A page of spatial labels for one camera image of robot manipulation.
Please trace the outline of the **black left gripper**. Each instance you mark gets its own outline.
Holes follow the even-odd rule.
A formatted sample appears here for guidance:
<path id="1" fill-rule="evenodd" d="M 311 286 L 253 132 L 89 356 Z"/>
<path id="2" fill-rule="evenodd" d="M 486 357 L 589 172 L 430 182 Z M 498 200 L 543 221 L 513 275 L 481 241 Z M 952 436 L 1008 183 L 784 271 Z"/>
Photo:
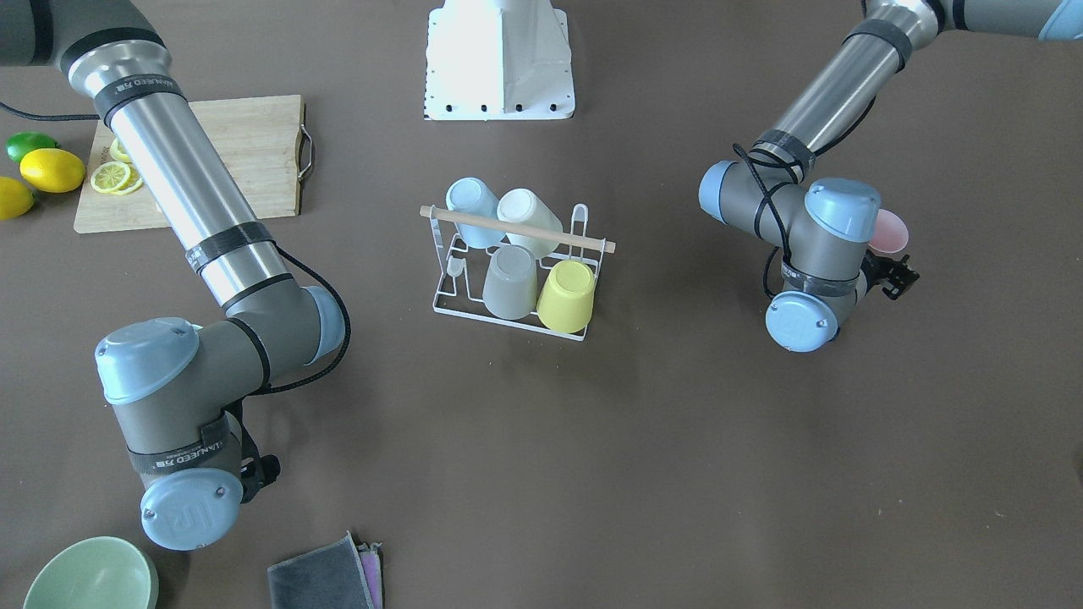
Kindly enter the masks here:
<path id="1" fill-rule="evenodd" d="M 909 265 L 909 254 L 893 260 L 873 250 L 864 252 L 861 262 L 861 273 L 866 281 L 864 294 L 882 286 L 882 291 L 890 300 L 898 300 L 919 278 L 919 274 Z"/>

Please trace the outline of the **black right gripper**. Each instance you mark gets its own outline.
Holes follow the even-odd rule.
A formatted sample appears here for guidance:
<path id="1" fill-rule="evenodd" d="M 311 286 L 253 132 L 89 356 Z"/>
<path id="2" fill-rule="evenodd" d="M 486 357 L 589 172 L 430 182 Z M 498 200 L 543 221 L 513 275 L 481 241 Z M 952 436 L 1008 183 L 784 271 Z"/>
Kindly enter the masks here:
<path id="1" fill-rule="evenodd" d="M 255 500 L 259 490 L 274 483 L 280 475 L 280 462 L 278 456 L 273 454 L 260 455 L 259 448 L 255 439 L 247 431 L 243 422 L 243 402 L 234 402 L 227 406 L 229 416 L 232 422 L 239 425 L 239 444 L 242 465 L 239 480 L 242 481 L 244 494 L 242 504 Z"/>

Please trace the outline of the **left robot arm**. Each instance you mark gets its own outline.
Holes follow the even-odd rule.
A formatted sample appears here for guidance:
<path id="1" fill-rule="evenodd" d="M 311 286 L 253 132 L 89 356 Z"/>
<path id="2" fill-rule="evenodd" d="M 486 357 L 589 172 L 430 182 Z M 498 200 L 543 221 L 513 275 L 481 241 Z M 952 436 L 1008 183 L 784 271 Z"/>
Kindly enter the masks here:
<path id="1" fill-rule="evenodd" d="M 815 159 L 867 115 L 883 85 L 945 30 L 1043 41 L 1080 39 L 1079 1 L 866 1 L 863 20 L 790 109 L 735 161 L 712 166 L 699 204 L 720 223 L 772 245 L 783 286 L 765 324 L 775 344 L 811 352 L 837 336 L 874 288 L 897 299 L 918 276 L 871 247 L 882 198 L 850 178 L 805 185 Z"/>

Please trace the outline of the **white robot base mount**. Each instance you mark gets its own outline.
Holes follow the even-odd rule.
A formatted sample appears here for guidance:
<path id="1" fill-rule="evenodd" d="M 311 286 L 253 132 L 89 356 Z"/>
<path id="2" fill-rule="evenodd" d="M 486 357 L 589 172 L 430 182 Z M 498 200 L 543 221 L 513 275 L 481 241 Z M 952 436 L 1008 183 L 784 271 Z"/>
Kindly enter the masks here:
<path id="1" fill-rule="evenodd" d="M 446 1 L 429 13 L 425 119 L 559 120 L 575 109 L 564 11 L 549 1 Z"/>

